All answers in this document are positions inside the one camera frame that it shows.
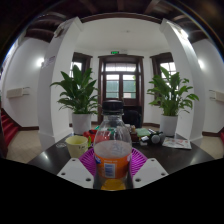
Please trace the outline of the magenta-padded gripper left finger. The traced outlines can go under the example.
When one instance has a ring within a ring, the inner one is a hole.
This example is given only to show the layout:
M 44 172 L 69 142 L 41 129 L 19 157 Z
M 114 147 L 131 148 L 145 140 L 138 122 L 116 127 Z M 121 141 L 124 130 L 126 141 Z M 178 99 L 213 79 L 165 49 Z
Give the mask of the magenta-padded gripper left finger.
M 96 163 L 94 150 L 90 148 L 80 158 L 71 158 L 58 176 L 84 188 L 93 188 Z

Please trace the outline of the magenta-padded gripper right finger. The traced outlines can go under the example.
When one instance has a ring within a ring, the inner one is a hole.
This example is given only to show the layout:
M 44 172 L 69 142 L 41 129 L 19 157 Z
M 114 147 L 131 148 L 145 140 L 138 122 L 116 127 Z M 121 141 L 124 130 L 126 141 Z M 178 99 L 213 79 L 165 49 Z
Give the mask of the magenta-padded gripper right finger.
M 168 175 L 155 158 L 147 158 L 139 150 L 132 149 L 129 174 L 134 188 L 140 188 Z

